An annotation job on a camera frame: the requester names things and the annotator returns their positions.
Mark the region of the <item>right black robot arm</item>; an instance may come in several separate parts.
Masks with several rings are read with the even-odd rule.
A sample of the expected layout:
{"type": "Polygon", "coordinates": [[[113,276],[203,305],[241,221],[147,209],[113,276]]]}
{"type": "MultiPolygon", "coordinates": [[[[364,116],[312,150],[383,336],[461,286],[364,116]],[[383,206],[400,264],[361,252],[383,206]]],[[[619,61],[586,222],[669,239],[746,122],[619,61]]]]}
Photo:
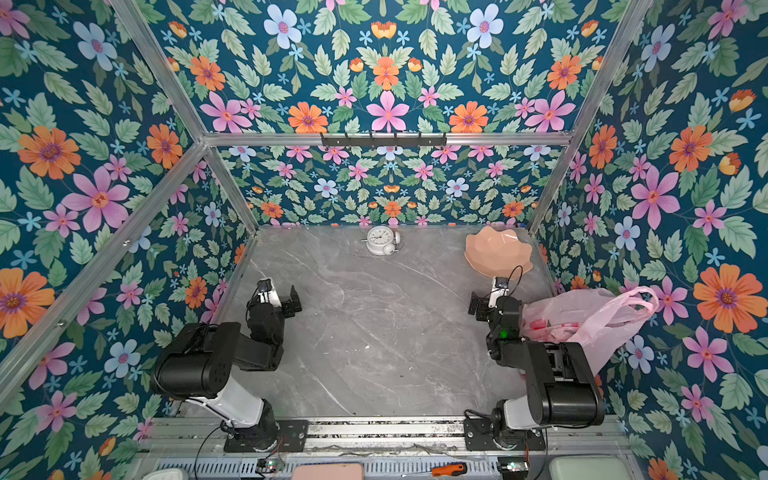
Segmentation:
{"type": "Polygon", "coordinates": [[[495,277],[490,292],[471,296],[468,313],[489,327],[485,343],[497,365],[521,372],[525,394],[503,399],[489,414],[464,411],[466,447],[518,448],[547,428],[585,429],[605,419],[605,402],[581,345],[535,341],[522,333],[524,304],[510,280],[495,277]]]}

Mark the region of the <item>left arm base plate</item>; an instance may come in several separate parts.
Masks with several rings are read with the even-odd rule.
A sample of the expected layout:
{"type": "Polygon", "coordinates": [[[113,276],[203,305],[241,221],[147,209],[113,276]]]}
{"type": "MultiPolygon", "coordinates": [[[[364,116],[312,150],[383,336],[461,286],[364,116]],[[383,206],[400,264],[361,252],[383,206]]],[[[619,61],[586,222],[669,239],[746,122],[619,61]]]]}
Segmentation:
{"type": "Polygon", "coordinates": [[[308,439],[307,420],[277,420],[249,428],[221,425],[226,433],[226,453],[298,453],[308,439]]]}

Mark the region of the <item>pink flower-shaped bowl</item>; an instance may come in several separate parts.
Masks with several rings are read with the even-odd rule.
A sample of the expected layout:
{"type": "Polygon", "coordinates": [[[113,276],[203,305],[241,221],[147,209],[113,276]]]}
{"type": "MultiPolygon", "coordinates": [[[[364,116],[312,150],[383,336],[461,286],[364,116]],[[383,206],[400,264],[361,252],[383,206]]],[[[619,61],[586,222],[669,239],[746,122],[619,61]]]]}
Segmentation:
{"type": "Polygon", "coordinates": [[[484,227],[465,240],[464,256],[469,265],[486,277],[507,277],[520,266],[525,274],[533,269],[533,247],[522,242],[513,230],[484,227]]]}

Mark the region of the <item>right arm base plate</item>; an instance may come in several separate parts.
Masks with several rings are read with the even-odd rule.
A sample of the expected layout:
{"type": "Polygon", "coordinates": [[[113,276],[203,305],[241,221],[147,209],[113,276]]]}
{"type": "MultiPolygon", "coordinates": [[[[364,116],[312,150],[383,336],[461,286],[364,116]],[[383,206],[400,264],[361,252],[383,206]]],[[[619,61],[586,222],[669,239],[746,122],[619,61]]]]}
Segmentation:
{"type": "Polygon", "coordinates": [[[538,430],[495,430],[490,420],[473,417],[463,420],[463,428],[468,451],[543,452],[546,449],[544,434],[538,430]]]}

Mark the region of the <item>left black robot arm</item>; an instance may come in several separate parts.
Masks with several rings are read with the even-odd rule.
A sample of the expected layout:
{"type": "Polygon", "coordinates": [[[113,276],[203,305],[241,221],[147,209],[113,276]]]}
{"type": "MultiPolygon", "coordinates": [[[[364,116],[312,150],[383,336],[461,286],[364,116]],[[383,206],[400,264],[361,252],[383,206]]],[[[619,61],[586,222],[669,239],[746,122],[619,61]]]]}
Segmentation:
{"type": "Polygon", "coordinates": [[[273,372],[284,354],[286,320],[303,310],[299,293],[280,298],[264,278],[246,305],[248,334],[237,322],[190,324],[159,355],[151,379],[158,394],[204,408],[232,440],[256,451],[277,446],[280,427],[271,404],[250,393],[232,370],[273,372]]]}

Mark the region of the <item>pink plastic bag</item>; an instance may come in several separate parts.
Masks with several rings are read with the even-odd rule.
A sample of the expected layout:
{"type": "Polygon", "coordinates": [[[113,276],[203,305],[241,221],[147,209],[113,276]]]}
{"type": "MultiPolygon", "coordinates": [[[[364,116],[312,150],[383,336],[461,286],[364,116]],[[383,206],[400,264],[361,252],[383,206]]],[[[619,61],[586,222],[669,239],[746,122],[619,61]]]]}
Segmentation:
{"type": "Polygon", "coordinates": [[[526,305],[519,328],[532,341],[580,344],[592,373],[598,374],[658,307],[658,296],[649,287],[620,295],[603,288],[571,290],[526,305]]]}

